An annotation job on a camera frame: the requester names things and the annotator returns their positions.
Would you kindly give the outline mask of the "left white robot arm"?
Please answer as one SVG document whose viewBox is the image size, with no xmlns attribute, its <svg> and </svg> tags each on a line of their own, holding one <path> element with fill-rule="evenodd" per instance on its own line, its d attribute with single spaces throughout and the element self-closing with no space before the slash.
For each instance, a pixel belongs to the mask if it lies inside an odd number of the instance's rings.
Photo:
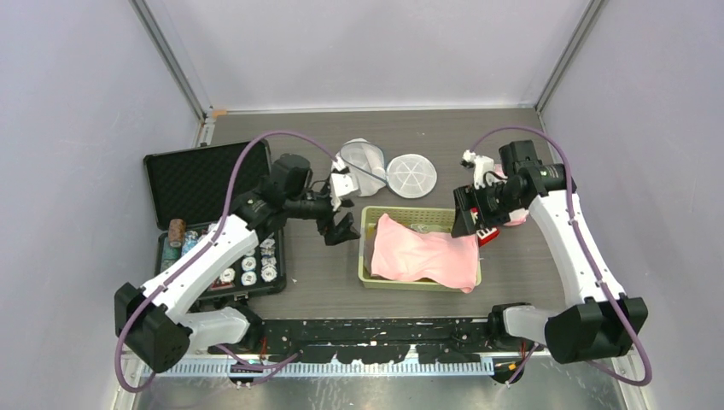
<svg viewBox="0 0 724 410">
<path fill-rule="evenodd" d="M 154 373 L 175 366 L 191 350 L 231 344 L 253 353 L 262 332 L 235 307 L 192 313 L 191 306 L 233 262 L 258 248 L 289 219 L 314 220 L 328 246 L 359 238 L 351 208 L 359 187 L 347 164 L 336 157 L 321 191 L 311 189 L 309 161 L 282 155 L 250 191 L 235 196 L 208 234 L 170 268 L 140 287 L 126 283 L 114 294 L 117 349 L 129 348 Z"/>
</svg>

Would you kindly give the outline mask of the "pink bra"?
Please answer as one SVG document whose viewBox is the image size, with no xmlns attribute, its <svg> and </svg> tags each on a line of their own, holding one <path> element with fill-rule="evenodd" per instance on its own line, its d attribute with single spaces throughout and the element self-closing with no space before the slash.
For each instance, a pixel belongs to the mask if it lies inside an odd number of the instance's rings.
<svg viewBox="0 0 724 410">
<path fill-rule="evenodd" d="M 405 283 L 428 279 L 464 293 L 477 286 L 477 236 L 422 233 L 389 214 L 383 214 L 376 224 L 376 238 L 365 249 L 365 267 L 371 276 Z"/>
</svg>

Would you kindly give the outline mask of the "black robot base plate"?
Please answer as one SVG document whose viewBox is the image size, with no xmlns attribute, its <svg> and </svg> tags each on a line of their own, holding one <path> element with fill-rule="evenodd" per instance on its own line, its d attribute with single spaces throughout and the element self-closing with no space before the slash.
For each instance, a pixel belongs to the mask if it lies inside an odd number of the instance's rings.
<svg viewBox="0 0 724 410">
<path fill-rule="evenodd" d="M 235 354 L 271 361 L 292 354 L 301 363 L 400 363 L 415 352 L 423 364 L 471 363 L 486 353 L 523 357 L 531 341 L 495 335 L 485 319 L 263 319 L 239 343 Z"/>
</svg>

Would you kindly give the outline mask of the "white pink-zipper laundry bag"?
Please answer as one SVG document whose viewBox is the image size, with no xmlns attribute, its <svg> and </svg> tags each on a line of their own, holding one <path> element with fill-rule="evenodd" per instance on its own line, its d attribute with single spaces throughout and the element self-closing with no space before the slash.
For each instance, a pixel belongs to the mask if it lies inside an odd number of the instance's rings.
<svg viewBox="0 0 724 410">
<path fill-rule="evenodd" d="M 505 226 L 519 226 L 528 218 L 528 210 L 521 204 L 521 200 L 517 197 L 516 187 L 506 186 L 501 191 L 501 201 L 508 210 L 510 220 L 505 222 Z"/>
</svg>

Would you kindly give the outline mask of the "white grey-zipper laundry bag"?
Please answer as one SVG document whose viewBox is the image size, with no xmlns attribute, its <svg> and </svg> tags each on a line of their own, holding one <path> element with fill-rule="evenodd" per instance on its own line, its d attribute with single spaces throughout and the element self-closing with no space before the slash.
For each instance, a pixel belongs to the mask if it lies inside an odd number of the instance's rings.
<svg viewBox="0 0 724 410">
<path fill-rule="evenodd" d="M 355 138 L 338 151 L 348 166 L 359 196 L 374 196 L 386 188 L 404 199 L 419 199 L 435 188 L 438 174 L 433 163 L 418 154 L 404 154 L 387 159 L 376 144 Z"/>
</svg>

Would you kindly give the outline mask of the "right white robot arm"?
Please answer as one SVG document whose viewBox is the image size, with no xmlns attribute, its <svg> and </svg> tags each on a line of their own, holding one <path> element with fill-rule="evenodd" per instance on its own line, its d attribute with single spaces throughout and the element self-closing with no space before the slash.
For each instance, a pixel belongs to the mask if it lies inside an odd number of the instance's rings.
<svg viewBox="0 0 724 410">
<path fill-rule="evenodd" d="M 544 164 L 530 140 L 499 149 L 505 178 L 490 176 L 490 159 L 471 150 L 462 165 L 471 184 L 453 192 L 453 237 L 474 235 L 528 211 L 542 233 L 563 284 L 565 308 L 557 313 L 525 302 L 496 305 L 488 341 L 509 350 L 521 338 L 548 348 L 560 364 L 623 356 L 648 317 L 640 297 L 630 297 L 606 266 L 582 215 L 576 186 L 563 163 Z"/>
</svg>

